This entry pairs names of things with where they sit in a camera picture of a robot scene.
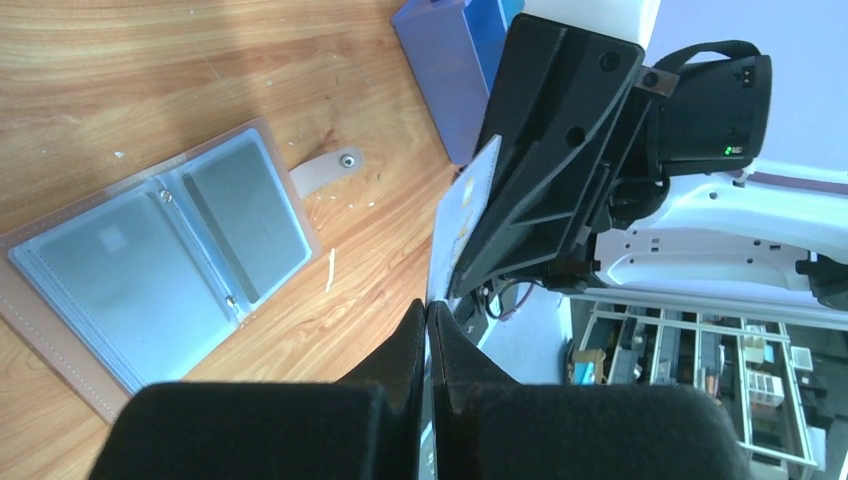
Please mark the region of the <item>blue plastic box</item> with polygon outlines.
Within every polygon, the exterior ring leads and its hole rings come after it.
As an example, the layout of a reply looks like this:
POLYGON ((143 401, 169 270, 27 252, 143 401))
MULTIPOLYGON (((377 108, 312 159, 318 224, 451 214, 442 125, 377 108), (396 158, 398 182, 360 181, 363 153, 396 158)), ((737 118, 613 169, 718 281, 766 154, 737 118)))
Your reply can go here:
POLYGON ((412 0, 391 18, 451 163, 476 150, 507 30, 523 1, 412 0))

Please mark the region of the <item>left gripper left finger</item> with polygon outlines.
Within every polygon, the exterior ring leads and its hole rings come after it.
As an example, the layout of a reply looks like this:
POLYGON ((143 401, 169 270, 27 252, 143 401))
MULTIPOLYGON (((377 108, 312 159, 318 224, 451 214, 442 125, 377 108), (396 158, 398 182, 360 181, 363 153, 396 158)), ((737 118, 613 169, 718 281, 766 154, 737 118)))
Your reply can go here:
POLYGON ((330 383, 171 382, 117 417, 94 479, 414 479, 426 309, 330 383))

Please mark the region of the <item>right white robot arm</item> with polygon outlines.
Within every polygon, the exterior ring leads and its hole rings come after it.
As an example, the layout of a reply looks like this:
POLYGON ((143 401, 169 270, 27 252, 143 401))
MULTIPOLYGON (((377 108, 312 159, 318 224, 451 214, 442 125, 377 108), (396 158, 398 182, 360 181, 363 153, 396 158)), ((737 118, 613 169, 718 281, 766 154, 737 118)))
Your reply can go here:
POLYGON ((526 1, 428 295, 847 308, 843 1, 526 1))

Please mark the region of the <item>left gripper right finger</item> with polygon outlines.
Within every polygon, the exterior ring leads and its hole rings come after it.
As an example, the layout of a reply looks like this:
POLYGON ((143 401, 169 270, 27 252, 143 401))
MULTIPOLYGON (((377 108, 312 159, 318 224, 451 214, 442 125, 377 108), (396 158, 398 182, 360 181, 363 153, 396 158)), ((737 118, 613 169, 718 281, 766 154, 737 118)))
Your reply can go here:
POLYGON ((690 387, 522 384, 428 308, 440 479, 747 479, 728 416, 690 387))

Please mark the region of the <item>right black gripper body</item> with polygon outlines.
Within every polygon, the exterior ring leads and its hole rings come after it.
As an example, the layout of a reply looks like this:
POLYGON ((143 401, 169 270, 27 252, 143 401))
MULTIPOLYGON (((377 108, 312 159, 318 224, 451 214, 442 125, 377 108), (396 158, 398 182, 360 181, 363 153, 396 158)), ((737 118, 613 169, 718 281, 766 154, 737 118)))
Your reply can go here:
POLYGON ((675 176, 740 170, 760 155, 773 62, 754 44, 724 40, 674 51, 654 65, 677 75, 651 102, 633 146, 596 215, 596 229, 625 230, 655 213, 675 176))

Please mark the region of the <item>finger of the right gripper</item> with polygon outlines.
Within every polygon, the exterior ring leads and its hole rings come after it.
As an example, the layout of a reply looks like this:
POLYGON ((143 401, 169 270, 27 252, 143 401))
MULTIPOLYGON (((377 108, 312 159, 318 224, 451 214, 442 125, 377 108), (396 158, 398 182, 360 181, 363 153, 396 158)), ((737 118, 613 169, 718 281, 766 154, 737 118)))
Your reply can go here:
POLYGON ((552 290, 599 269, 578 244, 609 194, 646 110, 633 85, 644 49, 527 13, 507 32, 480 140, 501 146, 488 203, 449 292, 501 278, 552 290))

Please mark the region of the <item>white printed credit card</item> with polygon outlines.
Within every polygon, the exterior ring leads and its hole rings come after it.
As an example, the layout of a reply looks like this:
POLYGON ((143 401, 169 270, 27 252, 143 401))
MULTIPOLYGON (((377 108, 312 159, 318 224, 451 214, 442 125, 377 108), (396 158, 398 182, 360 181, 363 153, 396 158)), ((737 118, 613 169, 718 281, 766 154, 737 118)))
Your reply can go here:
POLYGON ((459 258, 488 203, 502 137, 494 135, 455 178, 438 203, 426 303, 448 301, 459 258))

